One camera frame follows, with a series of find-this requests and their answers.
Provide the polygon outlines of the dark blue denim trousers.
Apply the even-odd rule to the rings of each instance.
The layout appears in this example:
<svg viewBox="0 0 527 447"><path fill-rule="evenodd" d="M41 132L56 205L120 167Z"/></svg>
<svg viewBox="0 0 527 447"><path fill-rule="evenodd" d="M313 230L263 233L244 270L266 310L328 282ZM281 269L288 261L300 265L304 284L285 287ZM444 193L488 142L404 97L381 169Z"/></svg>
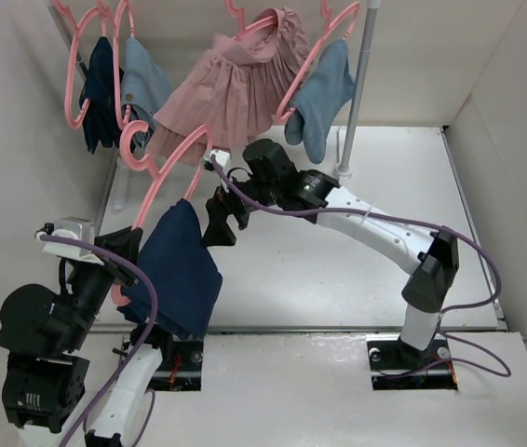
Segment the dark blue denim trousers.
<svg viewBox="0 0 527 447"><path fill-rule="evenodd" d="M135 261L155 287L155 322L182 340L206 335L223 285L193 205L180 199L159 219Z"/></svg>

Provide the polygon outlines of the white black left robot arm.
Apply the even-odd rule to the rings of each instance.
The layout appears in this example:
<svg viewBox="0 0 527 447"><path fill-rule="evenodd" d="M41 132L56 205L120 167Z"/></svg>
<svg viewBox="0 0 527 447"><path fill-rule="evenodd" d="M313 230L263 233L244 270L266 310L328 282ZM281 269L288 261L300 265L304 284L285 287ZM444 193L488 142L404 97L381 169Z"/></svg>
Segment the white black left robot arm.
<svg viewBox="0 0 527 447"><path fill-rule="evenodd" d="M60 259L60 289L27 284L2 304L7 420L28 446L136 446L155 405L149 384L174 355L171 334L155 324L155 288L137 266L142 230L128 227L88 240L48 223L35 236ZM148 315L132 331L115 371L89 396L89 362L74 352L84 344L112 286L138 282L151 296Z"/></svg>

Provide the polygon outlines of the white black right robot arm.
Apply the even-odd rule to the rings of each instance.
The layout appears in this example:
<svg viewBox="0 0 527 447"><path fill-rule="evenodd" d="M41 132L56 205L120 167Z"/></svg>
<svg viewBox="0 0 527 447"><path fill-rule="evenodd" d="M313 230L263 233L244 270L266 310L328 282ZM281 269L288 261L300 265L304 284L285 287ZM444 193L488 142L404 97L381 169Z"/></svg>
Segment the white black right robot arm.
<svg viewBox="0 0 527 447"><path fill-rule="evenodd" d="M371 204L324 172L297 169L283 146L270 139L249 144L242 156L247 164L245 181L232 177L234 167L225 151L209 149L202 157L203 167L221 178L206 204L209 223L203 246L235 245L228 218L234 217L244 230L256 210L302 218L351 237L408 275L401 292L407 308L396 355L409 367L426 360L459 269L456 237L440 228L431 230L421 223L375 213Z"/></svg>

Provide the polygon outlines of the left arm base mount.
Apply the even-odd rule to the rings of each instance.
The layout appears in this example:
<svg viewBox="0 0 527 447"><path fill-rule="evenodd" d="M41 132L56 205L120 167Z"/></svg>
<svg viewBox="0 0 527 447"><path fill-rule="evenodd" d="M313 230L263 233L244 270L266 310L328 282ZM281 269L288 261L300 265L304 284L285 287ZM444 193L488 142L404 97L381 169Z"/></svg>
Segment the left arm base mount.
<svg viewBox="0 0 527 447"><path fill-rule="evenodd" d="M119 374L120 386L135 391L200 391L203 357L202 341L150 334Z"/></svg>

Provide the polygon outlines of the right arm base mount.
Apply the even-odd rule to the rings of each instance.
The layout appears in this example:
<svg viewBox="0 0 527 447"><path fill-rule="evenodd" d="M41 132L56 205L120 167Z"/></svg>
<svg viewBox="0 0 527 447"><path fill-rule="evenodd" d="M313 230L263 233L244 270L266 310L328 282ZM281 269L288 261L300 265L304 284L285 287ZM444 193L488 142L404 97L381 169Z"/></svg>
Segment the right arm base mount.
<svg viewBox="0 0 527 447"><path fill-rule="evenodd" d="M442 362L451 354L444 339L434 339L424 351L399 339L371 340L367 345L375 391L458 390L453 365Z"/></svg>

